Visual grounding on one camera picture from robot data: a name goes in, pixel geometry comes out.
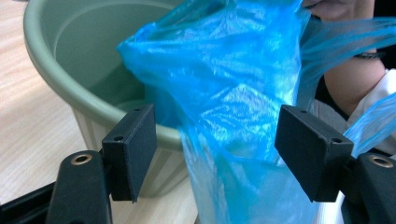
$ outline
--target plastic bag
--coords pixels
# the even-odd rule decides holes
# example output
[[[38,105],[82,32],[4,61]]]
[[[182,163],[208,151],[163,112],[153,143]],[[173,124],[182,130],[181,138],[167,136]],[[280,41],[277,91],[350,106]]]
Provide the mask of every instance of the plastic bag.
[[[150,97],[175,106],[164,114],[177,114],[170,123],[179,127],[202,223],[315,218],[318,205],[274,148],[279,108],[296,105],[297,96],[308,108],[321,74],[373,43],[344,48],[361,35],[335,48],[350,30],[329,37],[322,24],[308,24],[300,4],[190,0],[118,46]],[[305,26],[317,39],[302,37]],[[314,61],[321,48],[332,57]]]

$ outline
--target green bucket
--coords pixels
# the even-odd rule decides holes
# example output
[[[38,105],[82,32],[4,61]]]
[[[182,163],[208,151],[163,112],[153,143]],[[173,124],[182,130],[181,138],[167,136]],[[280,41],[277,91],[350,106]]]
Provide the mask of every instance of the green bucket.
[[[99,150],[103,137],[126,112],[144,103],[144,86],[124,68],[116,46],[181,2],[29,2],[24,32],[31,60],[51,88],[71,105],[88,149]],[[157,125],[157,139],[160,148],[181,150],[174,129]]]

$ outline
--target table surface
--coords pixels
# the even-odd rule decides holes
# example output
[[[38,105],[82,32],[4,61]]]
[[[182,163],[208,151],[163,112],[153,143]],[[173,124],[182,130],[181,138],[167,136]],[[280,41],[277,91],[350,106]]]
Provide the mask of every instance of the table surface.
[[[0,204],[53,182],[65,157],[86,150],[71,107],[29,59],[22,24],[26,5],[0,0]],[[194,222],[197,211],[188,178],[167,197],[154,205],[153,199],[138,201],[141,206],[134,210],[140,218],[131,215],[130,203],[113,203],[114,222]]]

